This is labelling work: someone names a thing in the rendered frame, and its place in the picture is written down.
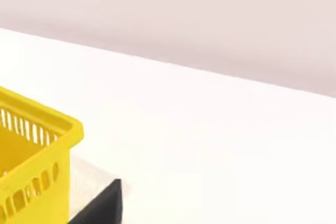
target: beige wall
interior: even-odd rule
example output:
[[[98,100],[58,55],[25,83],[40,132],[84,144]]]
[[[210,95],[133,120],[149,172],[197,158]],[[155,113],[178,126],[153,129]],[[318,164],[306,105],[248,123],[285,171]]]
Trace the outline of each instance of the beige wall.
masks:
[[[0,26],[336,96],[336,0],[0,0]]]

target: black object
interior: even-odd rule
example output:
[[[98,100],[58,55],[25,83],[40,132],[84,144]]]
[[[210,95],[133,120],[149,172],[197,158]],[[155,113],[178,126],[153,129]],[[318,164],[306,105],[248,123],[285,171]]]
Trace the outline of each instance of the black object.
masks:
[[[121,180],[116,179],[68,224],[121,224]]]

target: yellow plastic basket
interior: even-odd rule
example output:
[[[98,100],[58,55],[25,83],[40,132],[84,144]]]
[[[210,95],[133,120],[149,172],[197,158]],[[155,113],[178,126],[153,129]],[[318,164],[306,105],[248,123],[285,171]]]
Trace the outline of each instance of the yellow plastic basket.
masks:
[[[77,120],[0,87],[0,224],[66,224]]]

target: yellow basket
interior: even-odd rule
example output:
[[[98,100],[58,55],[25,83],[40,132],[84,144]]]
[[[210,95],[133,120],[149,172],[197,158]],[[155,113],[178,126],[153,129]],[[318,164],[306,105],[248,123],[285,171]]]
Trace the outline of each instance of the yellow basket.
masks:
[[[66,224],[80,122],[0,87],[0,224]]]

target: white tabletop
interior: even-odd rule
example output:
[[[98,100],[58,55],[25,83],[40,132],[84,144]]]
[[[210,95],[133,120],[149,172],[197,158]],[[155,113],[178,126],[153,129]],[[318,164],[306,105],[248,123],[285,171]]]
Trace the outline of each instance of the white tabletop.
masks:
[[[124,223],[336,222],[336,101],[0,30],[0,85],[80,119]]]

